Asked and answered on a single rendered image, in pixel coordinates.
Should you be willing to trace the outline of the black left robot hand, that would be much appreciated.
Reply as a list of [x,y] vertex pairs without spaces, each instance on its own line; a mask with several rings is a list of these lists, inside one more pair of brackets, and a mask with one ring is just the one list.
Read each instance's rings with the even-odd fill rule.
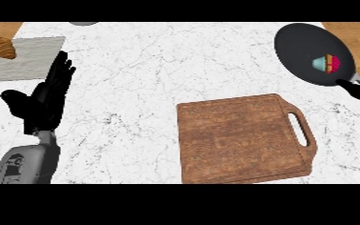
[[23,133],[31,135],[38,131],[54,131],[60,124],[65,98],[72,82],[75,67],[68,54],[59,51],[44,82],[31,95],[16,90],[4,90],[4,100],[10,113],[23,120]]

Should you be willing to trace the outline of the brown wooden cutting board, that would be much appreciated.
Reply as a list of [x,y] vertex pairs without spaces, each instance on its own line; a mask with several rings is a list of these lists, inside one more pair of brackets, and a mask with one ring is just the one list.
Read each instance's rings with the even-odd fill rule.
[[177,105],[181,181],[255,183],[313,171],[304,114],[274,94]]

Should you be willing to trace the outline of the black frying pan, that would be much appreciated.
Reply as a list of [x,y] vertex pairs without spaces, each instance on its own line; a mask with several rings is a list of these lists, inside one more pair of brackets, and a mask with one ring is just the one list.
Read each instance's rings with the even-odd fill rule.
[[[360,100],[360,73],[352,55],[330,31],[304,23],[284,25],[274,36],[274,51],[284,68],[299,79],[318,86],[339,86]],[[339,68],[330,73],[314,67],[327,55],[339,59]]]

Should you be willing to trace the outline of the pink and teal cupcake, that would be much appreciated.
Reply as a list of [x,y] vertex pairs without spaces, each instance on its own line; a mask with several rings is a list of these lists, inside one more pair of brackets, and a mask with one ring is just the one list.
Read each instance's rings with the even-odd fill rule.
[[341,59],[336,55],[324,54],[313,60],[313,67],[326,74],[330,74],[336,72],[341,67]]

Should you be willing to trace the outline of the grey rectangular placemat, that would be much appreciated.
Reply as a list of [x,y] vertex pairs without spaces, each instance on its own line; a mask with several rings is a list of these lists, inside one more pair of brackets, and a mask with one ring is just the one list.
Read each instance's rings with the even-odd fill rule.
[[63,43],[63,36],[14,39],[14,59],[0,58],[0,81],[44,79]]

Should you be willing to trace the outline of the brown croissant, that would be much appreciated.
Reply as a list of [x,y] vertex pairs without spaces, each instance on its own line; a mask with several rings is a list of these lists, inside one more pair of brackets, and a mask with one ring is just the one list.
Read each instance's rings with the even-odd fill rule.
[[14,59],[14,46],[10,39],[0,37],[0,57],[6,59]]

